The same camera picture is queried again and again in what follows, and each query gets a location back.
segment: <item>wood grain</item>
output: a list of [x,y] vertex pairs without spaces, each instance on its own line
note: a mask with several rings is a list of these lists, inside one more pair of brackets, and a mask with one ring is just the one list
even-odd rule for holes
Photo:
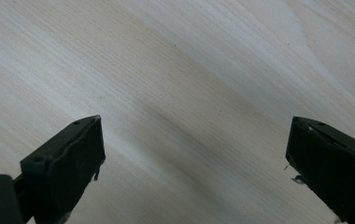
[[292,116],[355,137],[355,3],[0,1],[0,174],[95,114],[68,223],[334,223],[284,152]]

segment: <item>wooden surface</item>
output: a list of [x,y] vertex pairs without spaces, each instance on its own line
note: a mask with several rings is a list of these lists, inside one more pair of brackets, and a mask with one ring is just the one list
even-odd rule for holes
[[334,223],[284,152],[292,116],[355,137],[355,1],[0,1],[0,174],[96,114],[68,223]]

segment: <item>light wood table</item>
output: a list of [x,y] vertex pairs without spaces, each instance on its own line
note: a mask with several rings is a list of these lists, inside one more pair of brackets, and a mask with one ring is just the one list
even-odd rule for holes
[[293,116],[355,137],[355,1],[0,1],[0,174],[96,114],[68,223],[334,223],[284,155]]

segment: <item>white wooden tabletop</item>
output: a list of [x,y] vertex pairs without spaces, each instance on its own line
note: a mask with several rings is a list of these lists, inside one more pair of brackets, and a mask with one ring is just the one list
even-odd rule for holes
[[68,223],[334,223],[284,156],[293,116],[355,137],[355,1],[0,1],[0,174],[97,114]]

